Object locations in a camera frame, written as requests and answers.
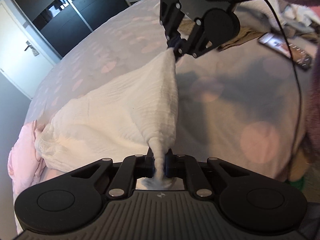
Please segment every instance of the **bed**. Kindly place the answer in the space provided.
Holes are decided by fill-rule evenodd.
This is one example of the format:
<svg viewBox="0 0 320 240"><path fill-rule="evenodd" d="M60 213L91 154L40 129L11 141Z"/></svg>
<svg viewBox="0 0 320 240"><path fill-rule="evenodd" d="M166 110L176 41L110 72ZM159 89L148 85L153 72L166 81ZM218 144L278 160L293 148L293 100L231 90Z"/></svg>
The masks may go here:
<svg viewBox="0 0 320 240"><path fill-rule="evenodd" d="M158 2L134 4L70 51L39 85L25 123L48 124L71 99L142 67L166 50L164 29L155 12ZM294 42L315 55L315 45L301 38ZM298 70L303 105L310 74ZM298 111L289 60L254 39L198 59L185 55L176 64L176 79L175 154L193 155L198 161L215 156L271 178L286 179ZM303 135L301 119L296 147ZM60 174L45 168L40 181Z"/></svg>

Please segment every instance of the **ribbed rubber grip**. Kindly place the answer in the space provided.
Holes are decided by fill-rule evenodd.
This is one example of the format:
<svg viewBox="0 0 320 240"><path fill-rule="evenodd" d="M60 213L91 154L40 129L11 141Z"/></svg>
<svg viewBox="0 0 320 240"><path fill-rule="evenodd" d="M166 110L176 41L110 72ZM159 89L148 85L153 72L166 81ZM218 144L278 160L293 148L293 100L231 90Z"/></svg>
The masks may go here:
<svg viewBox="0 0 320 240"><path fill-rule="evenodd" d="M111 201L93 223L64 235L24 231L17 240L303 240L298 232L256 236L230 225L209 201L187 191L136 190L125 200Z"/></svg>

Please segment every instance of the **door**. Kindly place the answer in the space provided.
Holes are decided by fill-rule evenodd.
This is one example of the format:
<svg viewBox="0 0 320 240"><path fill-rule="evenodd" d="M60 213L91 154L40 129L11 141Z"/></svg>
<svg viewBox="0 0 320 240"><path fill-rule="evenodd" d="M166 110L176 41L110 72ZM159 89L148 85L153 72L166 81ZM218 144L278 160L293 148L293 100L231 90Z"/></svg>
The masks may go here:
<svg viewBox="0 0 320 240"><path fill-rule="evenodd" d="M54 62L0 0L0 71L27 97L33 98Z"/></svg>

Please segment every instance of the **purple fleece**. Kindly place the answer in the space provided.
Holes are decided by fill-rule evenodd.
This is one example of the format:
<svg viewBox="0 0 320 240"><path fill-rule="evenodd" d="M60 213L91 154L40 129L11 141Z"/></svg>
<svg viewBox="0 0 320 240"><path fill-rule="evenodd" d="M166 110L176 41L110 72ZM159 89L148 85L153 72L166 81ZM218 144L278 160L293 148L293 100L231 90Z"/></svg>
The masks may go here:
<svg viewBox="0 0 320 240"><path fill-rule="evenodd" d="M320 0L287 0L290 3L320 6ZM310 139L313 157L320 157L320 45L313 67L308 99L308 111L306 116L306 130Z"/></svg>

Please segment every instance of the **white cloth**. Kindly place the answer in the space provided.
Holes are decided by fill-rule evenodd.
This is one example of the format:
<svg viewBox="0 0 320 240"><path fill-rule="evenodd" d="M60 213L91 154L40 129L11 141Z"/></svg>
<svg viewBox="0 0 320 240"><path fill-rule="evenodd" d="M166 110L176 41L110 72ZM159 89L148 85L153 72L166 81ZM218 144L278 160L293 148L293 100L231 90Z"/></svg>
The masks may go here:
<svg viewBox="0 0 320 240"><path fill-rule="evenodd" d="M282 14L280 12L278 0L268 0L268 1L273 7L273 9L275 10L275 13L280 21L280 24L284 26L286 24L286 21L283 19ZM240 6L248 9L256 10L262 14L265 14L268 17L271 26L279 30L278 23L272 11L270 10L269 6L266 4L264 0L252 0L252 1L242 2Z"/></svg>
<svg viewBox="0 0 320 240"><path fill-rule="evenodd" d="M105 157L121 162L151 147L160 181L177 115L175 58L167 49L142 68L70 100L35 145L49 168L64 172Z"/></svg>
<svg viewBox="0 0 320 240"><path fill-rule="evenodd" d="M311 24L311 20L320 25L320 17L309 7L291 4L284 11L284 16L296 20L306 27Z"/></svg>

